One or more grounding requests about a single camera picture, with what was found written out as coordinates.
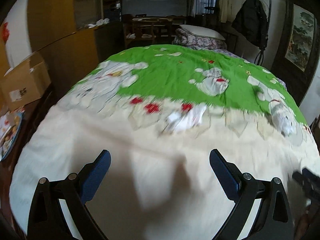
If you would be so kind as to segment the person's right hand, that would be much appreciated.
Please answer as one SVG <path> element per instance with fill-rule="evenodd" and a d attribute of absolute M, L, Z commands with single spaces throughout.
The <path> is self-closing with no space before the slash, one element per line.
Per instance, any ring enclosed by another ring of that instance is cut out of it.
<path fill-rule="evenodd" d="M 311 216 L 308 213 L 301 216 L 295 229 L 294 240 L 302 239 L 310 226 L 311 220 Z"/>

